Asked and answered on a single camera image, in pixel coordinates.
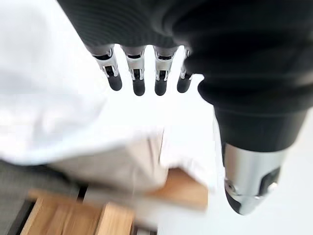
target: gray fabric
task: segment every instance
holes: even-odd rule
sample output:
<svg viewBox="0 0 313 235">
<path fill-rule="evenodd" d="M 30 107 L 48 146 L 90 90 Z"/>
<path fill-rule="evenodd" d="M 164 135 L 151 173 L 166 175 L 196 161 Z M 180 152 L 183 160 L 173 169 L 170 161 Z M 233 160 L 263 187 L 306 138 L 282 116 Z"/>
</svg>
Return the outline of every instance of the gray fabric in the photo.
<svg viewBox="0 0 313 235">
<path fill-rule="evenodd" d="M 77 197 L 78 187 L 44 166 L 22 167 L 0 161 L 0 235 L 7 235 L 31 188 Z"/>
</svg>

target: white cloth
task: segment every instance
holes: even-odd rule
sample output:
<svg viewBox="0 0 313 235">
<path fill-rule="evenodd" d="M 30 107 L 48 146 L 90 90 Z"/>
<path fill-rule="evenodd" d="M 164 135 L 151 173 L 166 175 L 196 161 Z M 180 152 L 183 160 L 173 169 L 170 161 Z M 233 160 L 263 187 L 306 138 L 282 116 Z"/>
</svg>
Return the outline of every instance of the white cloth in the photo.
<svg viewBox="0 0 313 235">
<path fill-rule="evenodd" d="M 1 1 L 0 32 L 1 159 L 45 164 L 165 127 L 160 163 L 215 185 L 213 108 L 197 92 L 200 75 L 187 93 L 176 91 L 182 48 L 162 97 L 154 93 L 154 53 L 146 48 L 146 93 L 137 97 L 121 48 L 123 88 L 114 92 L 55 0 Z"/>
</svg>

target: robotic hand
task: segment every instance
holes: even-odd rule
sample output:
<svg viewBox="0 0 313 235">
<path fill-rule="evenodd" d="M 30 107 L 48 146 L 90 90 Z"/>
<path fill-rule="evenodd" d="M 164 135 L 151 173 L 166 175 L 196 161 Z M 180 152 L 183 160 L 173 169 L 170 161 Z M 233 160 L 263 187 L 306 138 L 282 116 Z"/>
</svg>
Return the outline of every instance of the robotic hand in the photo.
<svg viewBox="0 0 313 235">
<path fill-rule="evenodd" d="M 110 45 L 123 46 L 137 95 L 144 93 L 144 46 L 155 46 L 158 95 L 177 46 L 186 46 L 178 91 L 187 91 L 193 73 L 204 75 L 198 90 L 220 127 L 229 204 L 247 214 L 277 186 L 313 105 L 313 1 L 58 2 L 114 90 L 122 84 Z"/>
</svg>

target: white table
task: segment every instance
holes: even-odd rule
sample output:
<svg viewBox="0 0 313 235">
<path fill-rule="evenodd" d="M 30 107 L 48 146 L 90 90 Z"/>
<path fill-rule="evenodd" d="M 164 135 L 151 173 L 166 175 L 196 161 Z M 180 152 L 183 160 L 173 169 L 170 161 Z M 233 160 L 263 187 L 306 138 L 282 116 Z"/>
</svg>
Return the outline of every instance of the white table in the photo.
<svg viewBox="0 0 313 235">
<path fill-rule="evenodd" d="M 220 188 L 210 194 L 205 212 L 147 198 L 130 200 L 122 196 L 112 200 L 133 206 L 139 219 L 157 224 L 159 235 L 312 234 L 312 131 L 313 112 L 308 114 L 297 142 L 290 149 L 278 189 L 251 215 L 241 216 L 230 208 L 220 177 Z M 104 192 L 90 189 L 85 200 L 101 203 L 109 198 Z"/>
</svg>

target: wooden block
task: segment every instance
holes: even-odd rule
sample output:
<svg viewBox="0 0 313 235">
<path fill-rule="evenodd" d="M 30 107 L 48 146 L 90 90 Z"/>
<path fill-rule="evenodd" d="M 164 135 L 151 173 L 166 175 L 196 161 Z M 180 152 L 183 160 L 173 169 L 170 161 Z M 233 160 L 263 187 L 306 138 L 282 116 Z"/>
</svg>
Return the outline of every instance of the wooden block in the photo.
<svg viewBox="0 0 313 235">
<path fill-rule="evenodd" d="M 163 188 L 146 195 L 198 210 L 208 204 L 208 189 L 179 168 L 170 169 Z"/>
<path fill-rule="evenodd" d="M 29 197 L 36 203 L 21 235 L 94 235 L 101 208 L 39 190 Z"/>
<path fill-rule="evenodd" d="M 133 211 L 108 203 L 102 212 L 95 235 L 129 235 L 133 220 Z"/>
</svg>

